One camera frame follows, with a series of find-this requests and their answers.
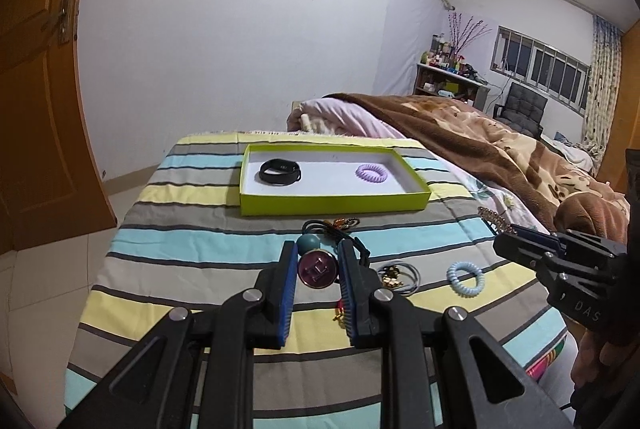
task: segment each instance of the yellow stripe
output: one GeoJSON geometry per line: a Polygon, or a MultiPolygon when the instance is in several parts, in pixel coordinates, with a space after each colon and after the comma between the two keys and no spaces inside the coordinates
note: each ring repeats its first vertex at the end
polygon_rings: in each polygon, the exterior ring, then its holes
{"type": "Polygon", "coordinates": [[[369,147],[415,147],[423,145],[411,138],[362,138],[358,136],[295,135],[285,133],[216,133],[186,136],[178,144],[229,144],[255,142],[305,142],[318,144],[362,145],[369,147]]]}
{"type": "MultiPolygon", "coordinates": [[[[431,198],[469,197],[471,194],[462,184],[430,184],[431,198]]],[[[184,203],[186,205],[240,205],[239,187],[193,186],[193,185],[148,185],[138,197],[139,202],[184,203]]]]}
{"type": "Polygon", "coordinates": [[[201,187],[148,185],[140,192],[139,202],[185,203],[187,205],[240,205],[239,187],[201,187]]]}
{"type": "Polygon", "coordinates": [[[429,200],[439,200],[443,198],[470,198],[469,192],[463,184],[429,184],[431,196],[429,200]]]}
{"type": "MultiPolygon", "coordinates": [[[[485,274],[484,291],[475,298],[460,298],[448,285],[444,285],[417,293],[411,300],[417,306],[437,312],[443,312],[452,305],[461,305],[466,310],[473,311],[493,303],[534,277],[533,271],[515,263],[507,263],[485,274]]],[[[469,279],[464,283],[475,286],[474,282],[474,279],[469,279]]],[[[169,306],[138,303],[92,290],[80,321],[99,330],[138,341],[170,309],[169,306]]],[[[334,311],[327,309],[293,312],[289,338],[280,351],[312,353],[349,347],[344,330],[333,318],[334,311]]],[[[267,349],[255,351],[277,353],[267,349]]]]}

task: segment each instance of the door handle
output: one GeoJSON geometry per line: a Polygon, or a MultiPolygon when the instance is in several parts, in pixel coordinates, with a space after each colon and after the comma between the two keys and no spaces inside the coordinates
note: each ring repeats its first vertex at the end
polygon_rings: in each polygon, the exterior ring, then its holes
{"type": "Polygon", "coordinates": [[[50,15],[47,21],[40,28],[42,31],[58,28],[58,44],[66,44],[71,37],[71,13],[73,0],[60,0],[60,9],[57,13],[50,15]]]}

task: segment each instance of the purple spiral hair tie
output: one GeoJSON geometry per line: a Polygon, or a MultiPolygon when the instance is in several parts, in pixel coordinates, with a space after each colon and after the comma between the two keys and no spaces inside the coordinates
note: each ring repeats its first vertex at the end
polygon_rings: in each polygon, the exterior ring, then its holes
{"type": "Polygon", "coordinates": [[[356,169],[356,176],[372,184],[381,184],[386,180],[388,173],[379,165],[363,164],[356,169]]]}

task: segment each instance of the teal ball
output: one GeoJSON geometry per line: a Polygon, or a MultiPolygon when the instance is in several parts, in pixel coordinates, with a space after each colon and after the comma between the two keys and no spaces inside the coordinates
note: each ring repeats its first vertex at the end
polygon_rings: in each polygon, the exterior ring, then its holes
{"type": "Polygon", "coordinates": [[[310,250],[320,248],[320,239],[316,234],[303,234],[296,241],[298,246],[298,253],[304,255],[310,250]]]}

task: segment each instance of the striped tablecloth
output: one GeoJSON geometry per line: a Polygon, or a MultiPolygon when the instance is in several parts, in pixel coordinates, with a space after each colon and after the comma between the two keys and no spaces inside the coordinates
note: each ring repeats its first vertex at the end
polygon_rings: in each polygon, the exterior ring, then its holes
{"type": "MultiPolygon", "coordinates": [[[[290,134],[190,136],[160,164],[111,243],[66,370],[67,409],[172,307],[200,311],[221,304],[251,287],[259,269],[279,258],[284,241],[297,239],[309,218],[243,218],[238,207],[247,144],[283,141],[398,149],[430,184],[431,200],[420,212],[360,216],[357,236],[371,251],[372,267],[393,259],[412,263],[422,276],[420,291],[411,297],[416,305],[434,311],[464,306],[524,367],[544,361],[562,340],[564,322],[546,304],[546,291],[533,272],[495,255],[492,231],[478,217],[478,202],[418,142],[290,134]],[[456,261],[484,269],[486,287],[479,296],[462,299],[447,284],[446,270],[456,261]]],[[[315,291],[298,283],[285,348],[256,350],[256,429],[378,427],[381,355],[350,348],[333,320],[339,297],[338,285],[315,291]]],[[[197,412],[196,405],[194,427],[197,412]]]]}

